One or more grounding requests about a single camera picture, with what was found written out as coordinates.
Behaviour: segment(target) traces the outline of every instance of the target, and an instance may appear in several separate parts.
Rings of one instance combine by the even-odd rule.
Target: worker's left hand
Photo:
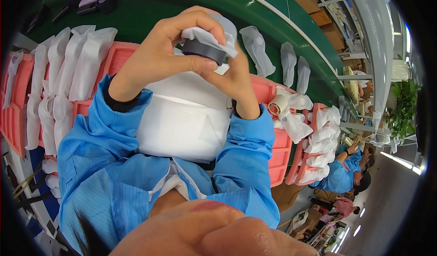
[[[201,56],[176,56],[174,46],[181,42],[180,34],[186,28],[201,27],[209,31],[219,44],[225,45],[223,27],[208,15],[213,10],[195,6],[179,15],[162,19],[130,56],[109,86],[110,96],[126,102],[150,83],[160,81],[186,71],[214,71],[217,64]]]

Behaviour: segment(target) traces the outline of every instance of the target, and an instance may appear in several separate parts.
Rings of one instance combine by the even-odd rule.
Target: fingernail
[[[217,63],[216,62],[214,62],[214,61],[212,61],[212,60],[209,60],[209,59],[205,59],[205,60],[203,60],[203,63],[202,63],[202,70],[204,70],[204,71],[214,71],[214,70],[216,70],[217,69]]]

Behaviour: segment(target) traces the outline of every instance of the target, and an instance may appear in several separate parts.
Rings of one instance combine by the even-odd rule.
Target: sleeve
[[[250,202],[265,210],[263,219],[270,227],[279,223],[279,209],[271,195],[268,161],[275,142],[272,118],[264,105],[261,115],[254,120],[244,120],[232,115],[227,141],[218,154],[212,172],[221,193],[237,189],[252,190]]]
[[[97,86],[88,116],[77,115],[73,128],[59,144],[58,176],[63,199],[96,171],[138,147],[136,131],[152,92],[143,89],[131,110],[117,112],[104,100],[103,92],[108,82],[106,75]]]

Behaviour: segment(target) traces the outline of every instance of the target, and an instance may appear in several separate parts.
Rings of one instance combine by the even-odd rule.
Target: hair
[[[111,250],[106,246],[100,236],[97,234],[85,214],[76,210],[76,216],[79,220],[80,227],[84,233],[83,240],[76,229],[73,229],[74,237],[79,244],[80,252],[84,256],[108,256]]]
[[[357,215],[360,213],[360,207],[357,207],[354,211],[353,214]]]
[[[370,182],[372,181],[372,177],[370,176],[370,173],[368,171],[363,171],[362,174],[363,174],[363,178],[361,178],[360,180],[360,185],[353,187],[355,191],[359,193],[366,190],[370,186]]]

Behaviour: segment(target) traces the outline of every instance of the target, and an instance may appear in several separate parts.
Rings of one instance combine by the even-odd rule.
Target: hand
[[[347,148],[347,152],[349,154],[354,154],[358,152],[358,142],[359,142],[359,138],[356,135],[355,138],[353,139],[353,144],[349,148]]]
[[[197,55],[176,56],[173,48],[181,42],[181,32],[186,28],[201,27],[209,31],[217,41],[225,45],[226,38],[221,24],[207,13],[214,12],[195,6],[179,15],[162,19],[130,56],[109,86],[109,95],[117,101],[132,100],[150,83],[160,81],[180,72],[214,71],[213,60]]]
[[[238,55],[228,58],[229,70],[220,75],[213,71],[197,71],[207,82],[237,101],[237,112],[241,118],[253,120],[259,117],[259,104],[252,87],[249,62],[238,42],[235,43]]]

